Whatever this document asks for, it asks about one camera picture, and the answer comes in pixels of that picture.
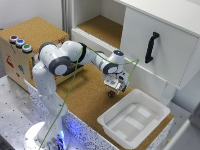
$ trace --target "cork board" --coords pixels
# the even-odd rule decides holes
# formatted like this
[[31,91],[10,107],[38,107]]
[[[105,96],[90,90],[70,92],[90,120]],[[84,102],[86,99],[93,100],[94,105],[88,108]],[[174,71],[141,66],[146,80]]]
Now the cork board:
[[120,49],[122,25],[103,16],[97,16],[77,27]]
[[38,53],[39,47],[45,42],[54,42],[68,34],[40,17],[21,22],[0,31],[0,36],[9,43],[9,38],[17,35],[30,44],[33,52]]
[[[116,95],[114,98],[109,98],[107,94],[110,90],[107,90],[101,75],[102,72],[93,65],[85,65],[84,69],[76,75],[71,94],[69,95],[66,104],[72,113],[117,146],[120,150],[123,150],[124,148],[105,134],[102,126],[97,122],[97,118],[121,100],[131,91],[131,89],[128,88],[124,93],[120,92],[120,94]],[[65,99],[71,80],[72,78],[69,78],[58,85],[56,92],[62,99]],[[136,150],[146,149],[172,119],[173,115],[168,115]]]

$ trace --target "brown box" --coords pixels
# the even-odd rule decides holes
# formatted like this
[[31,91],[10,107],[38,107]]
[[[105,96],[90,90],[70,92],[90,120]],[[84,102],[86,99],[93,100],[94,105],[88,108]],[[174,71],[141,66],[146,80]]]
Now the brown box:
[[[22,49],[16,48],[16,45],[10,44],[9,38],[12,35],[17,35],[20,39],[25,40],[26,44],[32,46],[33,51],[26,54],[22,52]],[[40,17],[1,30],[0,50],[7,75],[27,90],[24,79],[27,81],[33,79],[34,57],[38,54],[40,46],[45,42],[53,42],[57,45],[67,40],[69,40],[69,35],[66,32]],[[66,80],[72,74],[55,77],[56,84]]]

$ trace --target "cabinet handle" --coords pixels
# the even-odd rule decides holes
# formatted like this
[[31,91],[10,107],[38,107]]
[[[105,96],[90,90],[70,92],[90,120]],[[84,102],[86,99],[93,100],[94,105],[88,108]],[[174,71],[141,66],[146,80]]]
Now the cabinet handle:
[[153,36],[149,40],[149,45],[148,45],[147,53],[146,53],[146,56],[145,56],[145,63],[146,64],[153,60],[153,57],[151,56],[151,53],[152,53],[152,50],[153,50],[154,40],[156,38],[158,38],[159,36],[160,35],[158,33],[153,32]]

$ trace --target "white plastic bin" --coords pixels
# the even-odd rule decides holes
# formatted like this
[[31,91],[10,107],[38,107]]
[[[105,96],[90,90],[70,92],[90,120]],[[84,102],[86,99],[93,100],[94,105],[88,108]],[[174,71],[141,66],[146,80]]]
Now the white plastic bin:
[[118,144],[135,149],[169,113],[169,108],[135,89],[97,120]]

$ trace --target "cable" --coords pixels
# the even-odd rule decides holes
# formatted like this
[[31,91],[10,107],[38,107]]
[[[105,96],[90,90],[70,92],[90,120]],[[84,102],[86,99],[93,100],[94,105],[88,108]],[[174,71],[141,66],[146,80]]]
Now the cable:
[[[130,74],[129,77],[128,77],[128,81],[127,81],[127,83],[126,83],[126,86],[128,85],[129,80],[130,80],[130,77],[132,76],[133,71],[134,71],[135,67],[136,67],[137,64],[138,64],[139,59],[133,60],[133,61],[128,62],[128,63],[114,63],[114,62],[111,62],[111,61],[109,61],[109,60],[103,58],[103,57],[102,57],[101,55],[99,55],[95,50],[93,50],[93,49],[91,49],[91,48],[89,48],[89,49],[90,49],[91,51],[93,51],[94,53],[96,53],[98,56],[100,56],[100,57],[101,57],[102,59],[104,59],[105,61],[108,61],[108,62],[110,62],[110,63],[112,63],[112,64],[117,64],[117,65],[127,65],[127,64],[130,64],[130,63],[136,62],[136,64],[134,65],[134,67],[133,67],[133,69],[132,69],[132,71],[131,71],[131,74]],[[65,105],[65,103],[66,103],[66,100],[67,100],[67,98],[68,98],[68,96],[69,96],[69,94],[70,94],[70,91],[71,91],[72,86],[73,86],[73,84],[74,84],[74,80],[75,80],[75,78],[76,78],[76,70],[77,70],[77,67],[78,67],[78,62],[79,62],[79,58],[80,58],[80,55],[81,55],[82,50],[83,50],[83,47],[80,49],[80,51],[79,51],[79,53],[78,53],[78,59],[77,59],[77,62],[76,62],[75,73],[74,73],[74,75],[73,75],[73,79],[72,79],[72,82],[71,82],[70,88],[69,88],[69,90],[68,90],[68,92],[67,92],[67,95],[66,95],[65,100],[64,100],[64,102],[63,102],[63,104],[62,104],[62,107],[61,107],[61,109],[60,109],[58,115],[56,116],[55,120],[53,121],[52,125],[50,126],[49,130],[47,131],[47,133],[46,133],[44,139],[42,140],[42,143],[41,143],[41,145],[40,145],[40,147],[39,147],[39,150],[40,150],[40,148],[42,147],[42,145],[44,144],[44,141],[45,141],[46,137],[48,136],[50,130],[51,130],[52,127],[54,126],[56,120],[57,120],[58,117],[60,116],[60,113],[62,112],[62,109],[63,109],[63,107],[64,107],[64,105]]]

